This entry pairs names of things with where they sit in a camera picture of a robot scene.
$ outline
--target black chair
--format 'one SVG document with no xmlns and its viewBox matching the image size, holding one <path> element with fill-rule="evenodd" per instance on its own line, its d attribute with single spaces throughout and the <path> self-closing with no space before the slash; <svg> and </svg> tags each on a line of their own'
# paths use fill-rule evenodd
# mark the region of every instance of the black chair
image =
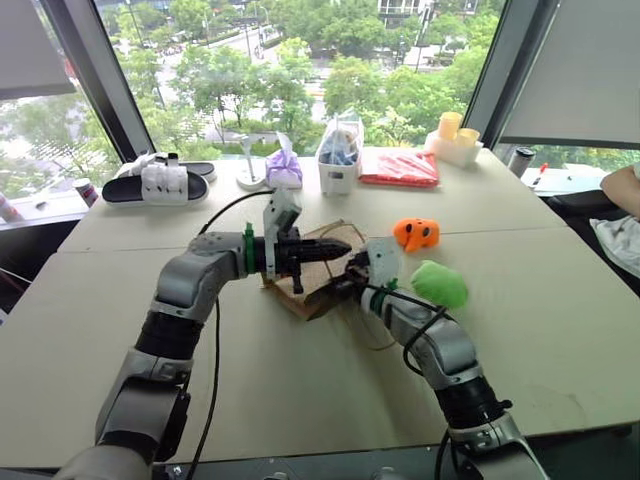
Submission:
<svg viewBox="0 0 640 480">
<path fill-rule="evenodd" d="M 627 212 L 609 200 L 602 190 L 554 195 L 542 200 L 640 297 L 640 278 L 609 260 L 589 224 L 590 218 L 618 220 L 628 215 Z"/>
</svg>

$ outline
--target table surface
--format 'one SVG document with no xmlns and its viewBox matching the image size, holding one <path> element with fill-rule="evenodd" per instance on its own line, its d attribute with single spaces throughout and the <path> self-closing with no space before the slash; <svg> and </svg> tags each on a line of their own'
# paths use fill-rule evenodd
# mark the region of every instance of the table surface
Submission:
<svg viewBox="0 0 640 480">
<path fill-rule="evenodd" d="M 218 179 L 209 197 L 190 207 L 114 208 L 99 200 L 60 247 L 61 252 L 137 250 L 185 247 L 199 228 L 229 201 L 247 192 L 235 180 L 238 161 L 215 162 Z M 357 183 L 349 196 L 327 197 L 313 159 L 301 159 L 303 213 L 301 231 L 337 218 L 357 221 L 370 236 L 389 235 L 406 217 L 434 218 L 443 233 L 462 233 L 564 226 L 490 151 L 483 150 L 475 169 L 461 170 L 440 162 L 441 184 L 435 189 L 368 186 Z M 262 232 L 265 198 L 234 207 L 217 222 L 220 230 L 237 231 L 245 221 Z"/>
<path fill-rule="evenodd" d="M 58 466 L 92 443 L 158 272 L 181 251 L 50 258 L 0 327 L 0 466 Z M 444 235 L 440 246 L 403 256 L 401 284 L 425 258 L 466 279 L 470 301 L 455 316 L 525 434 L 640 418 L 640 302 L 570 229 Z M 203 460 L 439 441 L 435 396 L 403 365 L 400 348 L 361 345 L 370 339 L 360 322 L 380 329 L 375 318 L 336 311 L 299 321 L 259 290 L 257 276 L 230 283 L 220 298 L 220 397 Z M 179 462 L 190 460 L 206 414 L 212 327 L 196 350 Z"/>
</svg>

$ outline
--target white shirt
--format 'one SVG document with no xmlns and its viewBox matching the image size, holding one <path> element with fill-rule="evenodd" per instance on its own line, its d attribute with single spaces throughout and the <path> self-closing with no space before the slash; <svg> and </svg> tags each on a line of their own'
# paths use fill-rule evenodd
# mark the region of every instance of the white shirt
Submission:
<svg viewBox="0 0 640 480">
<path fill-rule="evenodd" d="M 640 162 L 633 166 L 640 181 Z M 589 220 L 607 257 L 620 268 L 640 278 L 640 223 L 628 215 L 620 220 Z"/>
</svg>

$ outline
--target plastic bag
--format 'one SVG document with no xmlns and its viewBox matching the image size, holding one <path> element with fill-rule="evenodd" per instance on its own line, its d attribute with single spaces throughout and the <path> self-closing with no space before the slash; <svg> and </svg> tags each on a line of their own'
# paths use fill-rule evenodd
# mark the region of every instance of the plastic bag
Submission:
<svg viewBox="0 0 640 480">
<path fill-rule="evenodd" d="M 276 133 L 282 148 L 267 157 L 267 184 L 271 188 L 302 188 L 302 169 L 291 140 Z"/>
<path fill-rule="evenodd" d="M 335 116 L 327 124 L 316 152 L 325 165 L 356 165 L 364 145 L 364 125 L 353 109 Z"/>
<path fill-rule="evenodd" d="M 362 158 L 360 181 L 429 188 L 438 185 L 439 175 L 431 153 L 410 148 L 371 148 Z"/>
</svg>

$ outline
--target orange toy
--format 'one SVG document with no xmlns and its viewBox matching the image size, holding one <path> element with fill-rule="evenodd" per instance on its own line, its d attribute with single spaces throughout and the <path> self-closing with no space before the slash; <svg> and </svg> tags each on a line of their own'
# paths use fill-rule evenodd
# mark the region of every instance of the orange toy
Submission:
<svg viewBox="0 0 640 480">
<path fill-rule="evenodd" d="M 435 247 L 440 242 L 440 225 L 435 220 L 405 218 L 393 227 L 393 236 L 407 253 L 423 247 Z"/>
</svg>

